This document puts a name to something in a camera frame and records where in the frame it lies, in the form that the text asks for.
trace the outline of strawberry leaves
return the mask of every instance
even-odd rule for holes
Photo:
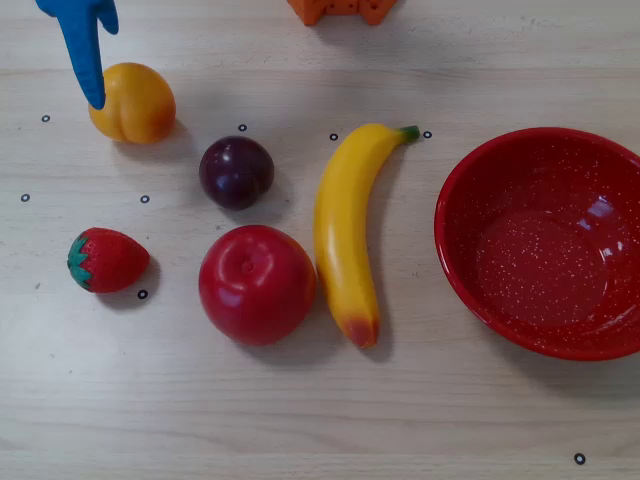
[[[67,267],[76,283],[85,290],[89,290],[89,284],[87,282],[91,279],[91,274],[80,266],[89,256],[81,251],[84,244],[89,240],[87,237],[83,238],[83,235],[84,233],[80,234],[73,242],[73,245],[71,245],[71,250],[69,250],[69,256],[67,258]]]

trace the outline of yellow banana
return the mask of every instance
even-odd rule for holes
[[[369,193],[391,152],[419,135],[418,127],[358,128],[333,155],[318,190],[314,218],[318,277],[336,323],[361,348],[376,344],[380,325],[366,243]]]

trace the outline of speckled red bowl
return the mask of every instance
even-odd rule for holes
[[[504,135],[466,157],[438,200],[435,239],[462,301],[545,355],[640,350],[640,158],[563,128]]]

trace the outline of wooden table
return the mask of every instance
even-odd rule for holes
[[[94,129],[33,1],[0,14],[0,478],[638,478],[640,356],[577,364],[499,338],[449,287],[432,234],[447,174],[507,131],[568,126],[640,151],[637,0],[413,0],[377,28],[305,28],[284,0],[118,8],[104,64],[147,64],[177,99],[156,146]],[[370,121],[433,133],[372,195],[381,344],[357,351],[319,300],[279,345],[238,348],[200,307],[204,253],[247,223],[311,252],[329,135]],[[276,186],[226,214],[197,168],[239,124],[274,156]],[[132,235],[154,268],[121,294],[83,292],[65,261],[91,226]]]

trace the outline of orange toy block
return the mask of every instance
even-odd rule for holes
[[[327,11],[329,0],[288,0],[305,25],[315,25]]]
[[[360,14],[369,25],[380,25],[396,0],[360,0]]]
[[[288,0],[305,25],[315,25],[326,15],[360,13],[369,25],[379,25],[396,0]]]
[[[355,15],[358,13],[360,0],[329,0],[327,15]]]

